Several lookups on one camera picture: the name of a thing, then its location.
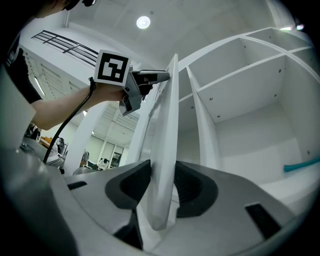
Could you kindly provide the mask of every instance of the shelf divider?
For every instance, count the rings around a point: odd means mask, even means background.
[[[200,165],[221,170],[222,166],[215,123],[212,120],[206,106],[203,104],[202,100],[197,94],[197,90],[200,89],[198,81],[188,66],[186,69],[191,83],[198,124]]]

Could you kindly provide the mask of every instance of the railing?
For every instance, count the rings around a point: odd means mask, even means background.
[[[54,46],[62,53],[72,55],[88,63],[89,65],[96,67],[99,53],[81,43],[47,30],[43,30],[42,32],[34,35],[32,38],[43,41],[43,44]]]

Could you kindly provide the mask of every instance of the hand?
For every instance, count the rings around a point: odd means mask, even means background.
[[[97,82],[95,90],[101,95],[103,101],[120,102],[126,95],[121,86],[108,83]]]

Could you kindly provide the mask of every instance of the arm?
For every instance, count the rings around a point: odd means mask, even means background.
[[[49,130],[54,126],[61,124],[85,99],[88,93],[89,87],[82,88],[73,94],[55,100],[44,101],[41,99],[33,102],[31,106],[36,110],[36,113],[32,122],[44,130]],[[124,91],[120,86],[96,83],[96,89],[81,108],[80,112],[101,102],[121,101],[123,96]]]

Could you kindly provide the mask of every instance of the black t-shirt sleeve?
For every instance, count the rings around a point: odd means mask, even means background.
[[[15,61],[9,67],[7,67],[7,72],[15,86],[31,104],[38,100],[42,100],[42,98],[29,80],[28,66],[23,53],[24,51],[20,48]]]

